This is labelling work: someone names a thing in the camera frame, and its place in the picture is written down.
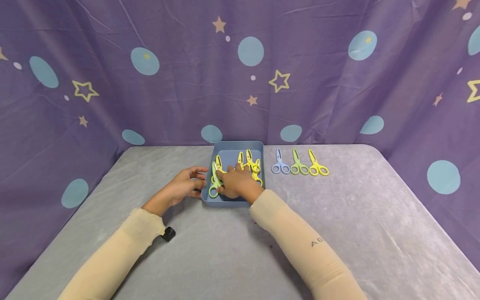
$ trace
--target small white dot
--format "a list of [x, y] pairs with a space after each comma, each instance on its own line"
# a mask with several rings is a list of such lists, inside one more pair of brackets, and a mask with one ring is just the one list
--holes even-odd
[[472, 13], [467, 12], [466, 14], [463, 15], [462, 20], [463, 21], [470, 20], [471, 17], [472, 17]]

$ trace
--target hand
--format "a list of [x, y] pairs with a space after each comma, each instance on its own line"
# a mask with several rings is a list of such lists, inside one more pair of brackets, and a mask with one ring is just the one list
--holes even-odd
[[264, 191], [252, 178], [249, 166], [244, 166], [243, 170], [240, 164], [236, 164], [235, 168], [228, 166], [227, 173], [217, 170], [216, 175], [223, 182], [223, 185], [217, 189], [217, 192], [228, 198], [242, 196], [248, 203], [253, 204]]
[[142, 208], [157, 216], [162, 216], [163, 213], [180, 203], [185, 197], [200, 198], [200, 192], [205, 185], [205, 174], [200, 172], [207, 172], [205, 167], [191, 167], [184, 169], [175, 176], [163, 189], [159, 190]]

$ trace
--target purple backdrop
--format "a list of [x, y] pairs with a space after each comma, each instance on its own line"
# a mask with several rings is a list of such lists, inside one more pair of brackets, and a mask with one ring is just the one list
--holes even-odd
[[132, 144], [373, 145], [479, 268], [479, 52], [478, 0], [3, 0], [0, 298]]

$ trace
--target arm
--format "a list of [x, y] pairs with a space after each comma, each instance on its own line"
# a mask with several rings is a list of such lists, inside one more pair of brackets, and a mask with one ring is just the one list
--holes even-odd
[[140, 255], [164, 232], [162, 218], [134, 209], [78, 270], [59, 300], [110, 299]]
[[229, 166], [226, 174], [216, 174], [223, 181], [218, 192], [229, 198], [242, 196], [252, 205], [252, 217], [275, 238], [315, 299], [366, 299], [332, 248], [273, 191], [264, 191], [252, 179], [248, 167], [242, 170], [237, 164], [235, 169]]
[[108, 300], [153, 240], [165, 233], [161, 216], [186, 196], [200, 197], [207, 168], [182, 170], [142, 208], [136, 208], [113, 235], [85, 262], [59, 300]]

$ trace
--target person's right hand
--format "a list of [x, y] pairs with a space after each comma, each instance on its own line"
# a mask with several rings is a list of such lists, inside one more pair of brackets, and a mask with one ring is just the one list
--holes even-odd
[[237, 198], [242, 196], [248, 203], [253, 204], [264, 189], [252, 178], [250, 167], [243, 167], [236, 164], [235, 168], [228, 166], [227, 173], [216, 171], [217, 177], [223, 182], [223, 185], [217, 189], [221, 195], [228, 198]]

